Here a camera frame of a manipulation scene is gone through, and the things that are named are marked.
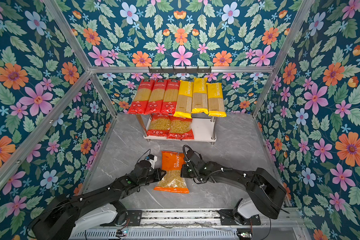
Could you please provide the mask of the orange macaroni bag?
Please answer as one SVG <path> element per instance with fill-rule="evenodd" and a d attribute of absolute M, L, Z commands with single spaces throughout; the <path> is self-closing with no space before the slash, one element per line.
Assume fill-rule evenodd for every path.
<path fill-rule="evenodd" d="M 154 188 L 155 191 L 188 194 L 186 180 L 181 177 L 182 166 L 185 164 L 184 154 L 171 151 L 162 151 L 162 170 L 165 176 Z"/>

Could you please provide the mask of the red macaroni bag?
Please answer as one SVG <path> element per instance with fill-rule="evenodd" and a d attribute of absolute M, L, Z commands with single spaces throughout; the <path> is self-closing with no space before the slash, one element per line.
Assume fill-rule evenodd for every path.
<path fill-rule="evenodd" d="M 168 139 L 174 140 L 193 140 L 194 133 L 192 130 L 192 119 L 178 118 L 170 116 L 170 129 Z"/>

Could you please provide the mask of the red fusilli bag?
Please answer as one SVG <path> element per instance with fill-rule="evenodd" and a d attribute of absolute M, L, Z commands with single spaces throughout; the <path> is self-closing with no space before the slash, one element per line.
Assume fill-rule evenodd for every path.
<path fill-rule="evenodd" d="M 147 135 L 154 137 L 167 137 L 171 127 L 169 116 L 161 114 L 153 114 L 149 124 Z"/>

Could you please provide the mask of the yellow spaghetti bag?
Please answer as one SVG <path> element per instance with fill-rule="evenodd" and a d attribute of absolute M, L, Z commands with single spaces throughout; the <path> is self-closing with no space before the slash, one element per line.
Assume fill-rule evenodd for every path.
<path fill-rule="evenodd" d="M 180 81 L 177 106 L 174 117 L 192 118 L 193 82 Z"/>
<path fill-rule="evenodd" d="M 207 78 L 194 78 L 192 114 L 209 114 Z"/>
<path fill-rule="evenodd" d="M 208 115 L 210 117 L 225 118 L 224 96 L 222 83 L 207 83 Z"/>

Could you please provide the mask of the red spaghetti bag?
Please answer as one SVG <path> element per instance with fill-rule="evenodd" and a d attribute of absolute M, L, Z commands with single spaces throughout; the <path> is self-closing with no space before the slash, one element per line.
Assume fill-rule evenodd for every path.
<path fill-rule="evenodd" d="M 159 114 L 161 112 L 167 85 L 168 80 L 162 79 L 155 82 L 144 113 L 145 115 Z"/>
<path fill-rule="evenodd" d="M 154 80 L 143 80 L 141 82 L 131 103 L 128 114 L 143 115 L 145 113 L 154 84 Z"/>
<path fill-rule="evenodd" d="M 179 80 L 169 80 L 160 113 L 162 115 L 173 115 L 176 111 L 178 94 L 180 88 Z"/>

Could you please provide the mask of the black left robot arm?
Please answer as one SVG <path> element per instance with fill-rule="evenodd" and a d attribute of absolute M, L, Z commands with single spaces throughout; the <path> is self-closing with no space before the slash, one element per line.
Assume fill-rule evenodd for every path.
<path fill-rule="evenodd" d="M 105 187 L 71 198 L 64 195 L 54 198 L 28 229 L 38 240 L 67 240 L 97 225 L 111 222 L 122 225 L 127 210 L 119 200 L 138 192 L 142 186 L 159 182 L 165 174 L 166 171 L 153 169 L 149 161 L 142 160 L 129 174 Z"/>

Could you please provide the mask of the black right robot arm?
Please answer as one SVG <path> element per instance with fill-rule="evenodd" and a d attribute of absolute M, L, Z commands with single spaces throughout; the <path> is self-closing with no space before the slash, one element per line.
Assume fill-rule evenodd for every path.
<path fill-rule="evenodd" d="M 192 179 L 195 184 L 226 184 L 241 189 L 249 195 L 240 199 L 230 216 L 236 223 L 244 225 L 260 214 L 276 220 L 283 209 L 286 189 L 263 168 L 255 171 L 241 171 L 225 167 L 217 162 L 205 162 L 198 152 L 188 145 L 183 146 L 185 164 L 181 177 Z"/>

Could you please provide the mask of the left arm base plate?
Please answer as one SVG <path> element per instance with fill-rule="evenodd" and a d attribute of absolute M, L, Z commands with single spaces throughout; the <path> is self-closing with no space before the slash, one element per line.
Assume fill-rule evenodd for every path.
<path fill-rule="evenodd" d="M 106 224 L 111 227 L 139 226 L 142 220 L 142 210 L 126 210 L 117 213 L 114 220 Z"/>

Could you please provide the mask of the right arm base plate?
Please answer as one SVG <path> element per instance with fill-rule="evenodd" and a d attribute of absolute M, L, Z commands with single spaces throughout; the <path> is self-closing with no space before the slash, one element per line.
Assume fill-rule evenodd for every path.
<path fill-rule="evenodd" d="M 260 226 L 261 220 L 259 215 L 246 219 L 232 209 L 218 210 L 222 226 Z"/>

